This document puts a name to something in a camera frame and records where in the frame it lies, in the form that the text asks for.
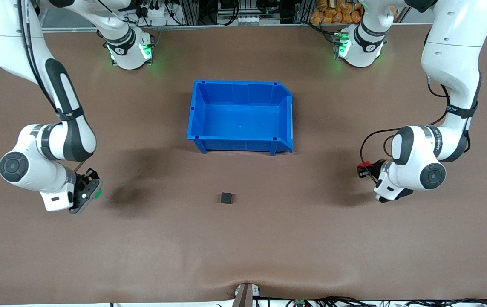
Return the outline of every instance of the power strip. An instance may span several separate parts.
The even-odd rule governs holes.
[[[147,17],[164,17],[166,12],[166,8],[163,6],[160,7],[158,10],[148,10],[148,16]]]
[[[260,18],[258,15],[238,16],[238,26],[258,26]]]

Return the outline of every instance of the robotic arm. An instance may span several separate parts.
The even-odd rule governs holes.
[[[361,165],[377,179],[374,192],[381,202],[396,200],[413,190],[439,187],[446,178],[446,169],[440,162],[455,161],[465,152],[471,118],[478,106],[481,83],[478,57],[487,36],[487,0],[406,2],[406,6],[412,4],[421,12],[434,4],[435,21],[423,49],[422,67],[427,76],[447,88],[450,103],[442,125],[405,126],[393,138],[393,159],[380,160],[370,166]],[[392,23],[387,7],[401,4],[395,0],[376,2],[374,7],[380,18],[365,14],[362,23],[354,26],[352,33],[356,46],[348,51],[347,62],[367,66],[377,58],[387,25]],[[361,32],[368,37],[363,39]],[[378,40],[371,43],[368,41],[371,37]]]
[[[90,20],[101,31],[121,68],[131,70],[150,60],[142,52],[150,35],[129,27],[112,12],[130,0],[51,0]],[[82,212],[101,193],[102,182],[88,169],[80,175],[58,161],[84,162],[93,155],[95,135],[78,101],[69,74],[46,46],[37,15],[27,0],[0,0],[0,67],[39,85],[60,120],[24,127],[14,148],[0,160],[1,176],[15,186],[38,191],[47,211]]]

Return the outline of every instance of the small black block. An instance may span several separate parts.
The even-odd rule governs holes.
[[[222,204],[231,204],[232,203],[232,193],[222,192],[220,194],[220,202]]]

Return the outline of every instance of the brown mat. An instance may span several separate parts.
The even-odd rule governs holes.
[[[421,69],[427,30],[394,27],[360,70],[308,28],[166,32],[131,72],[94,33],[48,35],[97,135],[85,167],[104,194],[52,214],[0,177],[0,304],[220,300],[241,282],[286,298],[487,298],[487,43],[473,148],[439,189],[380,204],[355,171],[366,134],[442,114]],[[200,154],[185,138],[197,78],[283,82],[295,153]],[[0,69],[0,157],[23,126],[55,121],[37,86]]]

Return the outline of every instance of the blue plastic bin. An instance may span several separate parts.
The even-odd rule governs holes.
[[[280,82],[197,80],[187,138],[208,150],[292,153],[292,94]]]

